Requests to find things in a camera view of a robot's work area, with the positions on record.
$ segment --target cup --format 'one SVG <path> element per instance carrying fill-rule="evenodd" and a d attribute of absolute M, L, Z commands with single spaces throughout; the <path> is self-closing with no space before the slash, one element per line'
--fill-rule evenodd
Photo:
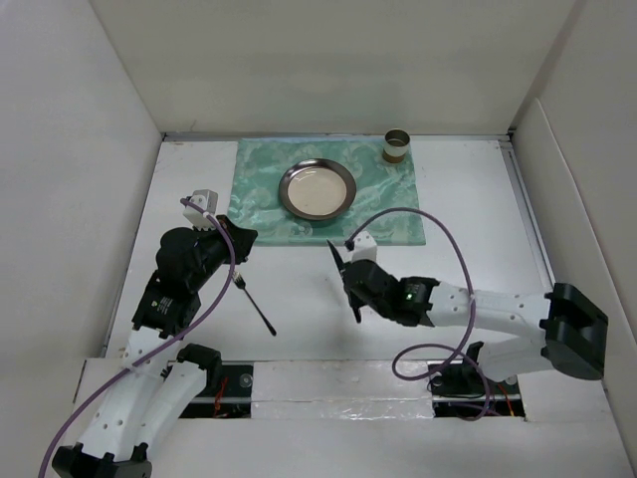
<path fill-rule="evenodd" d="M 385 134 L 382 157 L 387 162 L 397 164 L 409 151 L 409 134 L 402 129 L 391 129 Z"/>

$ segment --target white wall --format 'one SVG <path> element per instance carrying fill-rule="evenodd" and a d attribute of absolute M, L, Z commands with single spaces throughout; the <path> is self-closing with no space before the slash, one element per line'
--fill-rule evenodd
<path fill-rule="evenodd" d="M 504 133 L 574 0 L 92 0 L 160 130 Z"/>
<path fill-rule="evenodd" d="M 0 463 L 33 477 L 100 351 L 160 142 L 87 0 L 0 2 Z"/>
<path fill-rule="evenodd" d="M 515 135 L 558 280 L 610 316 L 605 382 L 637 465 L 637 3 L 582 1 Z"/>

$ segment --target plate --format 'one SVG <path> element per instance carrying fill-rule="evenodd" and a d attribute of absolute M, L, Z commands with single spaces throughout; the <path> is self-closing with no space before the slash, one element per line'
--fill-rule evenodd
<path fill-rule="evenodd" d="M 279 183 L 279 197 L 294 215 L 310 221 L 332 219 L 356 197 L 356 181 L 330 159 L 307 159 L 288 169 Z"/>

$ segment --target white table surface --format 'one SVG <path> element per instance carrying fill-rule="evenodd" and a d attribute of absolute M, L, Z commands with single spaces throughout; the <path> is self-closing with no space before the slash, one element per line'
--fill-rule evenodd
<path fill-rule="evenodd" d="M 422 209 L 440 218 L 456 237 L 478 289 L 542 292 L 511 181 L 496 140 L 412 138 L 416 184 Z M 107 354 L 125 346 L 131 318 L 155 269 L 159 239 L 188 226 L 179 198 L 194 189 L 219 193 L 217 213 L 230 201 L 236 141 L 165 142 L 159 152 Z M 427 245 L 380 247 L 378 262 L 396 277 L 419 275 L 463 284 L 446 237 L 425 223 Z M 461 328 L 399 327 L 371 311 L 357 325 L 326 247 L 255 247 L 240 266 L 257 303 L 279 331 L 271 337 L 255 310 L 232 286 L 212 316 L 187 341 L 221 351 L 226 360 L 391 359 L 418 342 L 456 344 Z M 200 292 L 201 311 L 216 297 L 227 268 Z M 505 336 L 475 331 L 476 341 Z M 438 358 L 425 351 L 415 358 Z"/>
<path fill-rule="evenodd" d="M 218 213 L 226 211 L 236 147 L 236 142 L 223 141 L 162 145 L 108 357 L 117 357 L 125 344 L 161 235 L 188 225 L 179 198 L 210 188 L 219 192 Z M 476 287 L 543 292 L 499 144 L 414 138 L 412 150 L 420 205 L 454 233 Z M 398 277 L 433 276 L 461 284 L 446 238 L 429 223 L 425 232 L 426 246 L 381 247 L 380 264 Z M 204 307 L 216 296 L 224 270 L 202 290 Z M 422 384 L 395 380 L 387 363 L 374 368 L 368 361 L 340 366 L 297 360 L 388 360 L 424 340 L 454 345 L 462 329 L 404 329 L 370 312 L 358 326 L 326 248 L 255 247 L 240 270 L 279 336 L 271 338 L 246 298 L 231 288 L 189 340 L 220 350 L 225 360 L 295 361 L 255 364 L 252 419 L 179 420 L 153 459 L 153 478 L 633 476 L 601 383 L 555 371 L 531 373 L 520 377 L 527 421 L 432 418 L 431 397 L 418 388 Z M 503 337 L 473 335 L 474 340 Z M 431 351 L 426 355 L 436 357 Z M 116 359 L 89 360 L 77 403 L 117 369 Z M 374 407 L 359 418 L 367 419 L 343 419 L 335 409 L 337 402 L 349 409 L 349 403 L 366 400 Z M 398 402 L 401 408 L 394 406 Z M 395 417 L 369 419 L 384 404 Z M 97 406 L 72 427 L 67 443 L 80 435 Z"/>

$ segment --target screw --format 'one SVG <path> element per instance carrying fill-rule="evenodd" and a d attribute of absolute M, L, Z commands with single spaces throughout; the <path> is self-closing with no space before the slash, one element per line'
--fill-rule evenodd
<path fill-rule="evenodd" d="M 243 388 L 248 388 L 252 386 L 252 376 L 249 373 L 244 373 L 239 377 L 239 384 Z"/>

